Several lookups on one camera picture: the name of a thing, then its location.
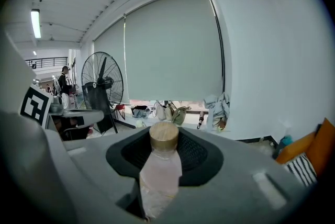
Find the striped fabric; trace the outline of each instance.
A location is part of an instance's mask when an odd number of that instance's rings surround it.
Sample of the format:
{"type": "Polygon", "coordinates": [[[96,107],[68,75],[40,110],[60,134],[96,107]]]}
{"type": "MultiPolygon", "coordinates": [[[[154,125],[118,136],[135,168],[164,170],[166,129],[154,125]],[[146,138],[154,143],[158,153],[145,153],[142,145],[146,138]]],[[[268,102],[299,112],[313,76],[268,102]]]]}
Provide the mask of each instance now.
{"type": "Polygon", "coordinates": [[[317,182],[316,173],[305,153],[302,153],[284,164],[286,170],[296,176],[296,178],[308,187],[317,182]]]}

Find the bottle holder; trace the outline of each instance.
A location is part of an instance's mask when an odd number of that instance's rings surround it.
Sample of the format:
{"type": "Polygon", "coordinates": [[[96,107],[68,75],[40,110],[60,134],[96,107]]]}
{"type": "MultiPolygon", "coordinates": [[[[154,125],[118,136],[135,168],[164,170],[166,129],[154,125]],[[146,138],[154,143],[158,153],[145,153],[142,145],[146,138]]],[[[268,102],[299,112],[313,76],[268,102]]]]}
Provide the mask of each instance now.
{"type": "MultiPolygon", "coordinates": [[[[177,152],[183,171],[179,186],[200,186],[207,183],[219,172],[224,162],[222,152],[215,145],[183,128],[179,128],[177,152]]],[[[106,159],[119,175],[138,180],[150,153],[148,127],[110,146],[106,159]]]]}

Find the fan guard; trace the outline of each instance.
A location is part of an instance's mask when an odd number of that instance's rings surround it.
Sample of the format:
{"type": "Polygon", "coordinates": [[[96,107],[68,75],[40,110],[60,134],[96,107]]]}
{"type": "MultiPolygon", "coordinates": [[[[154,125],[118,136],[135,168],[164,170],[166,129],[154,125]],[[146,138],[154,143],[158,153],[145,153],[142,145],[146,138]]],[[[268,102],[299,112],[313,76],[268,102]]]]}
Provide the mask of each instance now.
{"type": "Polygon", "coordinates": [[[81,82],[87,109],[111,114],[121,103],[124,82],[118,64],[109,54],[90,55],[83,65],[81,82]]]}

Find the orange cushion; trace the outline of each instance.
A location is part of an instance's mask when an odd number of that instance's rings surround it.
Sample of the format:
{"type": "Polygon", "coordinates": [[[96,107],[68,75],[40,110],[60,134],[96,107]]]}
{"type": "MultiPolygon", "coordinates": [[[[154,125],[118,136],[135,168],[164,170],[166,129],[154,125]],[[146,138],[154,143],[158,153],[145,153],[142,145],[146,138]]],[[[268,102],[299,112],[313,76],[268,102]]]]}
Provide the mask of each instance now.
{"type": "Polygon", "coordinates": [[[287,145],[278,155],[276,162],[280,164],[287,163],[289,160],[297,157],[299,154],[306,152],[315,138],[315,132],[312,132],[290,145],[287,145]]]}
{"type": "Polygon", "coordinates": [[[320,176],[325,170],[334,146],[335,127],[325,118],[314,141],[306,151],[317,176],[320,176]]]}

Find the plastic water bottle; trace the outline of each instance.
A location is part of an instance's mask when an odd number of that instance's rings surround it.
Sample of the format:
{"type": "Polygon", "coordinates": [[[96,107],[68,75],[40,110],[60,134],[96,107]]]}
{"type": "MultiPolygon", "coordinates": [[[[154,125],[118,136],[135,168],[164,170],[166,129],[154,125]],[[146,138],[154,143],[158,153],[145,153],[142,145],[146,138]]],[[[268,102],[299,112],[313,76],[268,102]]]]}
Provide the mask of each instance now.
{"type": "Polygon", "coordinates": [[[146,217],[157,218],[178,192],[182,164],[176,151],[178,128],[159,122],[149,130],[152,152],[140,172],[142,204],[146,217]]]}

